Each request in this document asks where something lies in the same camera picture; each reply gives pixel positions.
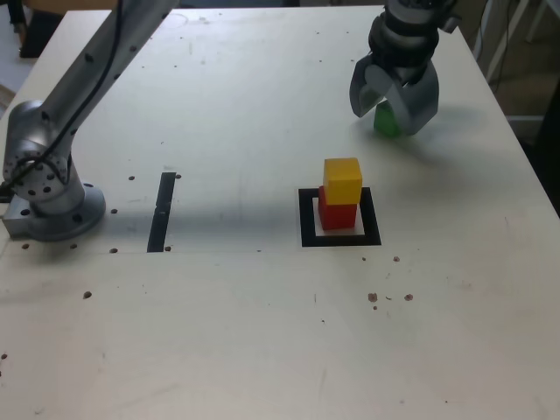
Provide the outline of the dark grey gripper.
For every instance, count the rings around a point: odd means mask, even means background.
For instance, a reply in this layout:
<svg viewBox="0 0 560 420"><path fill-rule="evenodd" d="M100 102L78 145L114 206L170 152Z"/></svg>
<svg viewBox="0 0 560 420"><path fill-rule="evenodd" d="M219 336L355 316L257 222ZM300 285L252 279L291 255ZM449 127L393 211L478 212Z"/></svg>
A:
<svg viewBox="0 0 560 420"><path fill-rule="evenodd" d="M375 107L374 128L386 137L412 136L438 112L438 75L431 57L412 66L368 54L355 63L349 99L363 117Z"/></svg>

